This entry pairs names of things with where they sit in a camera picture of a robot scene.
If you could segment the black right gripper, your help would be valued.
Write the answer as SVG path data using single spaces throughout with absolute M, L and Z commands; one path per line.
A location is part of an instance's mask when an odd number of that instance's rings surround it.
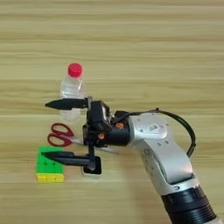
M 109 145 L 126 146 L 130 140 L 130 127 L 125 119 L 115 122 L 109 107 L 103 101 L 94 101 L 91 97 L 84 99 L 63 98 L 50 101 L 46 107 L 59 110 L 87 109 L 87 121 L 82 126 L 83 144 L 92 144 L 95 148 L 110 153 L 117 153 L 109 149 Z M 48 159 L 63 165 L 82 166 L 90 171 L 102 168 L 101 159 L 95 154 L 76 156 L 71 151 L 42 152 Z

